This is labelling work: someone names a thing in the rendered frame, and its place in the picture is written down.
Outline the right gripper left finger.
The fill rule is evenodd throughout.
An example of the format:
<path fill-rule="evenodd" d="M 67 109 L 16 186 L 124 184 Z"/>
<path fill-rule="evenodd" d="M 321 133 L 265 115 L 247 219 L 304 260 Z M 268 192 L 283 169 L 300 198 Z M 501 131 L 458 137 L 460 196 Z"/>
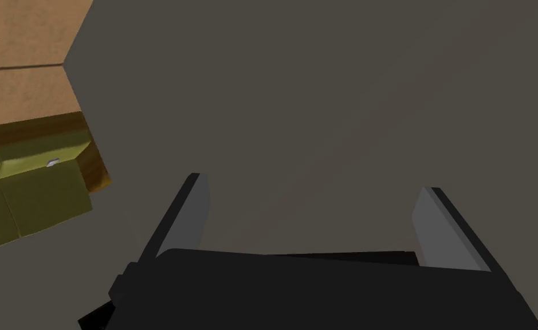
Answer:
<path fill-rule="evenodd" d="M 191 173 L 139 257 L 144 263 L 170 249 L 197 250 L 210 211 L 208 175 Z"/>

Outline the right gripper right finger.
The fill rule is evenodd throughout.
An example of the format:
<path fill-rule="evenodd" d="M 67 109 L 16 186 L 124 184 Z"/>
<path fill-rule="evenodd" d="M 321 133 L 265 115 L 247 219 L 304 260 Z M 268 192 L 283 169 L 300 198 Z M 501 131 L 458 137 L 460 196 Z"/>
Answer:
<path fill-rule="evenodd" d="M 420 190 L 411 220 L 425 266 L 504 272 L 440 188 Z"/>

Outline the olive green cabinet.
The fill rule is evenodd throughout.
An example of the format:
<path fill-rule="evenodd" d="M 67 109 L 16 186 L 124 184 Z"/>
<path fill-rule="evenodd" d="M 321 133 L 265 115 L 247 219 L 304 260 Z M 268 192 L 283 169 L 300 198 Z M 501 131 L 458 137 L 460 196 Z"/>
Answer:
<path fill-rule="evenodd" d="M 91 211 L 111 182 L 81 112 L 0 124 L 0 246 Z"/>

